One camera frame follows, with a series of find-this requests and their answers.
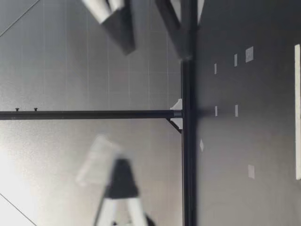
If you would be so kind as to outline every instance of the metal pole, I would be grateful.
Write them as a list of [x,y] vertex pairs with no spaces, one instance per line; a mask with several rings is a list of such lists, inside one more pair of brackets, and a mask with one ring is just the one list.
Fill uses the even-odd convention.
[[169,119],[181,117],[182,111],[174,110],[0,112],[0,120]]
[[197,225],[197,100],[196,100],[196,41],[197,0],[182,0],[183,49],[183,214],[184,226]]

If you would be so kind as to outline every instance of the blurry object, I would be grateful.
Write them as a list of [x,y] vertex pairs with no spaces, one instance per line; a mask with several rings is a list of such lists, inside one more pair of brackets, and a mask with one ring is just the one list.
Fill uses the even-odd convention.
[[135,50],[130,0],[82,0],[125,55]]
[[106,135],[98,135],[77,174],[76,182],[81,186],[105,185],[114,161],[122,153],[121,150],[121,147],[110,141]]
[[150,220],[148,220],[148,217],[144,214],[130,162],[125,158],[118,158],[115,161],[111,178],[97,211],[94,226],[112,225],[114,223],[117,204],[120,200],[126,200],[127,202],[131,218],[129,225],[148,225]]

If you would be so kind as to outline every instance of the gray wall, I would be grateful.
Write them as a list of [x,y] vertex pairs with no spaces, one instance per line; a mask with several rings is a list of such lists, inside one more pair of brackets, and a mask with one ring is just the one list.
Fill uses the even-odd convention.
[[[0,31],[33,2],[1,0]],[[179,62],[153,1],[133,9],[138,49],[124,57],[80,0],[41,0],[0,38],[0,110],[168,109],[181,97]],[[0,192],[37,225],[92,225],[103,187],[75,179],[99,133],[133,160],[156,224],[182,225],[181,136],[166,120],[0,124]],[[26,225],[16,219],[5,224]]]
[[[200,119],[198,129],[204,143],[198,155],[200,226],[301,225],[294,156],[300,9],[294,0],[205,1],[198,101],[212,115]],[[254,60],[246,63],[251,46]],[[239,105],[238,117],[234,105]],[[248,177],[248,165],[255,166],[255,179]]]
[[[0,31],[35,0],[2,0]],[[168,109],[180,64],[153,1],[134,0],[138,50],[123,56],[80,0],[41,0],[0,39],[0,109]]]

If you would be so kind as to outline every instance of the white label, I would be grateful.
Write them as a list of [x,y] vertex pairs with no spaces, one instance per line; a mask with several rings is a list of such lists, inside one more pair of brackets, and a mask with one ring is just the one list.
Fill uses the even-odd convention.
[[300,45],[295,46],[295,145],[296,179],[301,180],[301,70]]
[[237,54],[234,55],[234,66],[237,67]]
[[235,117],[238,117],[238,105],[235,105]]
[[253,46],[246,49],[246,63],[254,60],[254,48]]
[[249,174],[249,178],[255,179],[255,166],[248,165],[248,174]]
[[199,147],[201,148],[201,152],[204,151],[204,143],[203,140],[201,139],[200,143],[199,143]]

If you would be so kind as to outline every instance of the white object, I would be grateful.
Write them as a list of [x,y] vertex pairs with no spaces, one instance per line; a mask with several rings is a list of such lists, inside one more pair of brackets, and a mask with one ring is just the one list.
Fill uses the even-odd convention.
[[134,226],[147,226],[146,217],[139,198],[127,200],[127,206]]
[[76,182],[81,186],[87,184],[105,185],[114,161],[121,154],[122,148],[110,141],[108,136],[97,135],[77,174]]
[[234,66],[237,67],[237,54],[234,55]]
[[246,63],[254,60],[254,47],[250,47],[246,49]]
[[112,12],[124,7],[124,0],[109,0]]
[[87,9],[95,17],[98,23],[102,24],[113,12],[124,7],[124,0],[82,0]]
[[201,152],[204,151],[204,143],[203,140],[201,139],[200,143],[199,143],[199,147],[201,148]]
[[[182,99],[178,99],[178,102],[170,108],[170,110],[182,110],[183,109],[183,103]],[[176,118],[176,119],[171,119],[178,127],[179,129],[183,129],[183,119],[181,118]]]
[[296,179],[301,180],[301,69],[300,45],[295,46],[295,145]]
[[87,9],[102,24],[110,15],[110,9],[105,0],[82,0]]
[[255,179],[255,166],[248,165],[248,175],[249,175],[249,178]]
[[238,117],[238,105],[235,105],[235,117]]
[[111,226],[117,209],[116,199],[104,199],[97,226]]

